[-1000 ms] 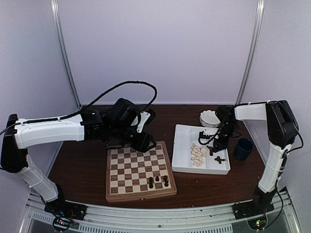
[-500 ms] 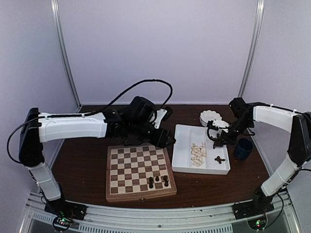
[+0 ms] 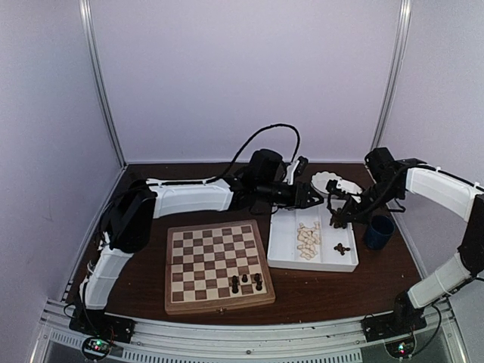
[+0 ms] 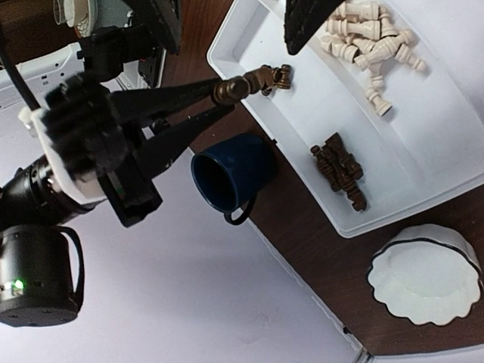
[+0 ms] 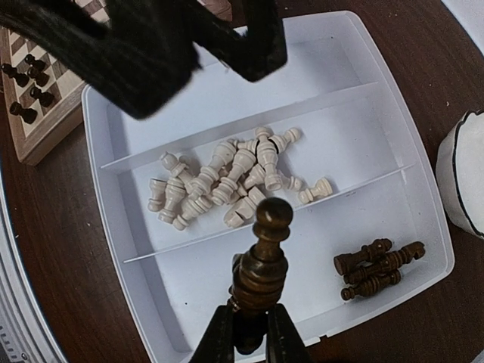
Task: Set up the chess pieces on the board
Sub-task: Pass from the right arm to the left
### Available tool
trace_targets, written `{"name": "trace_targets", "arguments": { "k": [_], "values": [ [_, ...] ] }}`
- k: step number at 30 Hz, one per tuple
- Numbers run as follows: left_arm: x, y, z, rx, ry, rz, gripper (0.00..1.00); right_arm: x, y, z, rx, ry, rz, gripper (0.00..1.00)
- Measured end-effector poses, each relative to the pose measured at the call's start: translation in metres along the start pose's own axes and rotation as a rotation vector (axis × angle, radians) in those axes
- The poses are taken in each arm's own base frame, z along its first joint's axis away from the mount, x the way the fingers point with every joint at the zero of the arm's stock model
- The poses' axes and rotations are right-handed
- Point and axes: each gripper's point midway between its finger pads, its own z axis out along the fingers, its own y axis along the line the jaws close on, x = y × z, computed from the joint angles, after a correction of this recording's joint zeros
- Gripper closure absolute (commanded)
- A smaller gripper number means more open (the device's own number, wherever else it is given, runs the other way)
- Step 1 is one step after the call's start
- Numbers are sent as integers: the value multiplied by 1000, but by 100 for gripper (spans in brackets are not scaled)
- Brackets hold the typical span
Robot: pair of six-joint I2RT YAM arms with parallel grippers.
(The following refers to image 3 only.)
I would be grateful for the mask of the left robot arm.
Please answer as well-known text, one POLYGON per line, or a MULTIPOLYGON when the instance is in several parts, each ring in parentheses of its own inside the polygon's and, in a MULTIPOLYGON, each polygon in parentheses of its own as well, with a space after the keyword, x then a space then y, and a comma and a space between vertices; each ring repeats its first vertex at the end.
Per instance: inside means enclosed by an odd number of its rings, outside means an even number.
POLYGON ((87 266, 74 300, 73 320, 93 336, 109 327, 105 308, 110 292, 126 263, 143 250, 152 221, 179 213, 225 212, 260 201, 283 209, 307 209, 324 198, 308 182, 297 181, 308 160, 294 158, 285 164, 280 154, 261 149, 250 162, 231 175, 198 180, 139 179, 114 197, 100 220, 98 258, 87 266))

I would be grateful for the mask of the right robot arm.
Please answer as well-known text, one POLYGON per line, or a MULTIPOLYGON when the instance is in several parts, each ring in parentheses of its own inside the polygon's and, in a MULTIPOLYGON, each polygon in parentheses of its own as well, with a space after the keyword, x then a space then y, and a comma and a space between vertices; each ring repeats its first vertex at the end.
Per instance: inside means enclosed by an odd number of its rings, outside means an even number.
POLYGON ((365 165, 374 182, 368 188, 341 177, 324 183, 330 199, 345 201, 338 209, 328 207, 331 225, 365 224, 365 244, 371 250, 382 250, 393 224, 375 211, 393 202, 393 212, 403 213, 401 202, 410 198, 417 211, 399 220, 407 228, 407 236, 420 256, 429 256, 431 248, 437 248, 432 258, 434 269, 395 298, 387 325, 393 333, 403 334, 428 305, 451 296, 482 272, 483 187, 423 160, 397 160, 386 147, 370 151, 365 165))

